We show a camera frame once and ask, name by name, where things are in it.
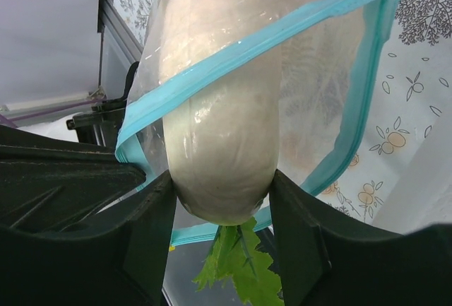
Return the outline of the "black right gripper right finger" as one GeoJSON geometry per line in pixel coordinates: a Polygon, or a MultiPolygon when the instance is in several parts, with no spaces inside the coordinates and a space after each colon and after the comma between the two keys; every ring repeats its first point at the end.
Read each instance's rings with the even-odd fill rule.
{"type": "Polygon", "coordinates": [[[279,171],[270,209],[286,305],[451,304],[451,226],[375,228],[279,171]]]}

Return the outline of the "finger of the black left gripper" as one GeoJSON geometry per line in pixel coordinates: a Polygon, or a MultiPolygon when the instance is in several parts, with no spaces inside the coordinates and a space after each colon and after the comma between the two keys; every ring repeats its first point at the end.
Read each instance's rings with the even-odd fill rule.
{"type": "Polygon", "coordinates": [[[61,230],[138,185],[144,173],[112,148],[1,127],[1,225],[61,230]]]}

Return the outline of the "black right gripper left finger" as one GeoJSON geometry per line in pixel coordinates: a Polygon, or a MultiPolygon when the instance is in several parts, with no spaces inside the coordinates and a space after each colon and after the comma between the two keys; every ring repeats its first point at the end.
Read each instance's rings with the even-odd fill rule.
{"type": "Polygon", "coordinates": [[[168,172],[61,232],[1,228],[2,305],[159,305],[176,196],[168,172]]]}

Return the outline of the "white radish with leaves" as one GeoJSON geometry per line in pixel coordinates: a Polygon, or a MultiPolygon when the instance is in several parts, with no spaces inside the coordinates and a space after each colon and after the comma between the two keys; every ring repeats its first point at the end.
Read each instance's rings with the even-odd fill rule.
{"type": "MultiPolygon", "coordinates": [[[[167,81],[277,18],[272,0],[168,0],[159,78],[167,81]]],[[[179,200],[218,230],[195,282],[230,279],[249,305],[281,305],[273,260],[260,251],[254,214],[278,164],[281,49],[220,77],[163,118],[179,200]]]]}

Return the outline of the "clear zip top bag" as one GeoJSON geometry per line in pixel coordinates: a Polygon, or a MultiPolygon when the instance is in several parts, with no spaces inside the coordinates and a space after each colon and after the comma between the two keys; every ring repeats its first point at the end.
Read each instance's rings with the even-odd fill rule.
{"type": "Polygon", "coordinates": [[[153,0],[115,155],[169,172],[196,223],[268,227],[284,172],[312,195],[361,144],[399,0],[153,0]]]}

